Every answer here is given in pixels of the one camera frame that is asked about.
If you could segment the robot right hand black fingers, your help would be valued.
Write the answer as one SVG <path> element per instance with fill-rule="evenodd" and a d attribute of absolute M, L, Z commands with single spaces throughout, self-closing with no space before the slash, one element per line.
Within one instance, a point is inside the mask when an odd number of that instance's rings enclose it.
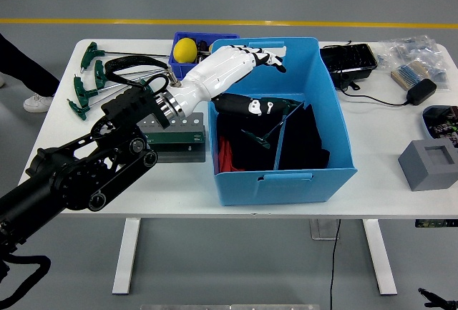
<path fill-rule="evenodd" d="M 427 291 L 423 288 L 418 288 L 418 292 L 427 300 L 424 304 L 426 308 L 440 308 L 446 310 L 457 309 L 457 301 L 447 301 L 435 293 Z"/>

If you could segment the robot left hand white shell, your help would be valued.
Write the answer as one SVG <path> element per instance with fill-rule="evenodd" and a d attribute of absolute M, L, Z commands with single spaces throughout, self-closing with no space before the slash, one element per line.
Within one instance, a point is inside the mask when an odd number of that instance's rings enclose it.
<path fill-rule="evenodd" d="M 187 117 L 200 102 L 211 101 L 262 65 L 286 72 L 283 59 L 268 50 L 226 45 L 193 67 L 179 87 L 169 86 L 164 96 L 178 116 Z"/>

